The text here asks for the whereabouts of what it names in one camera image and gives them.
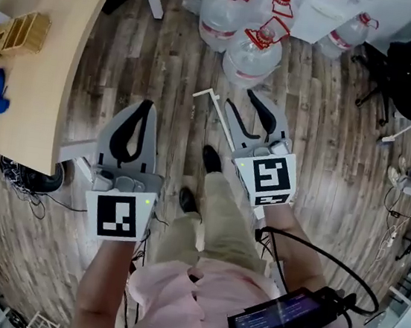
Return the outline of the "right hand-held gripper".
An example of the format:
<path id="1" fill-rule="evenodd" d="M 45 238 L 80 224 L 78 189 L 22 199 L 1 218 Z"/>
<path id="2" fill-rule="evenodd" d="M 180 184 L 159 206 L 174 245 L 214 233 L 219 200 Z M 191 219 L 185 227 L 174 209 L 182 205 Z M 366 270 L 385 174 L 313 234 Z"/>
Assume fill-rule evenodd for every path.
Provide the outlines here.
<path id="1" fill-rule="evenodd" d="M 257 144 L 260 135 L 246 130 L 238 108 L 227 99 L 226 119 L 234 148 L 238 149 L 232 160 L 251 206 L 284 205 L 295 195 L 297 179 L 296 155 L 290 151 L 286 114 L 261 92 L 246 92 L 267 134 L 264 141 L 269 143 Z"/>

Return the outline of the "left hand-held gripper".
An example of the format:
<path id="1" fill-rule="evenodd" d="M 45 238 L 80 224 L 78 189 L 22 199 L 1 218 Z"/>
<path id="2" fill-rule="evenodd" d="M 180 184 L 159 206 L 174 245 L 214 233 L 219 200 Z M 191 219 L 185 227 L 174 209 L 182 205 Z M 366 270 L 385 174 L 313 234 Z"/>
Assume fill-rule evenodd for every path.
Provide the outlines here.
<path id="1" fill-rule="evenodd" d="M 89 232 L 103 240 L 140 242 L 164 179 L 156 169 L 157 111 L 143 100 L 117 113 L 99 134 L 97 164 L 137 171 L 96 168 L 86 192 Z"/>

